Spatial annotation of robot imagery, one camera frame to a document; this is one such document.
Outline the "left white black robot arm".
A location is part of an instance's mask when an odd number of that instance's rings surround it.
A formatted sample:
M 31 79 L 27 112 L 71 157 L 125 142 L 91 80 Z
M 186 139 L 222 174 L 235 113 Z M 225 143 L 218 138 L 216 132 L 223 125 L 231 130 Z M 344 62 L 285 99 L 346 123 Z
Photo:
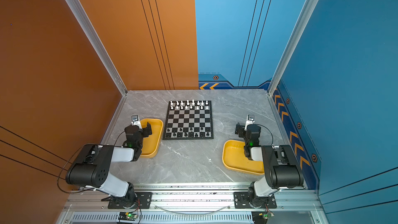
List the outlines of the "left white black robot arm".
M 144 138 L 152 135 L 151 124 L 142 127 L 139 121 L 133 122 L 124 130 L 126 141 L 122 146 L 84 145 L 69 167 L 65 180 L 69 185 L 88 187 L 108 195 L 103 201 L 115 208 L 138 208 L 139 198 L 132 183 L 111 174 L 110 165 L 116 162 L 137 161 L 142 154 Z

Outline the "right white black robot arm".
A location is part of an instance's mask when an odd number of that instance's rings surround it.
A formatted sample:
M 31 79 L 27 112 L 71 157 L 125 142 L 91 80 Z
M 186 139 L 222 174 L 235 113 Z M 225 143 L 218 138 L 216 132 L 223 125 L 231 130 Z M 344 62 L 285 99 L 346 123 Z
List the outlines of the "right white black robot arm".
M 250 121 L 237 124 L 235 134 L 244 139 L 244 155 L 263 163 L 264 176 L 250 184 L 249 203 L 254 208 L 267 205 L 274 193 L 286 188 L 304 186 L 302 169 L 290 145 L 260 145 L 261 125 Z

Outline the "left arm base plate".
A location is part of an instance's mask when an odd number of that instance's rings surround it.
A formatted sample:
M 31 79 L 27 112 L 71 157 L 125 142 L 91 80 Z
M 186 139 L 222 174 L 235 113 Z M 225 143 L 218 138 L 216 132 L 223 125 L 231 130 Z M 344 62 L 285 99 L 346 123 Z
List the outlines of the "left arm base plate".
M 152 201 L 152 192 L 135 192 L 125 197 L 109 197 L 108 209 L 149 209 Z

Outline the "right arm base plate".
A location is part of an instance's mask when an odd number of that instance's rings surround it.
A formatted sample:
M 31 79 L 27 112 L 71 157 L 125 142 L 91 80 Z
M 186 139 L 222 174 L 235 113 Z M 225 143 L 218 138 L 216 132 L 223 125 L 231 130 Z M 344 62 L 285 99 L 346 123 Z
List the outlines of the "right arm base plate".
M 274 196 L 258 197 L 250 195 L 248 192 L 234 192 L 234 206 L 237 209 L 256 208 L 256 209 L 276 209 L 277 204 Z

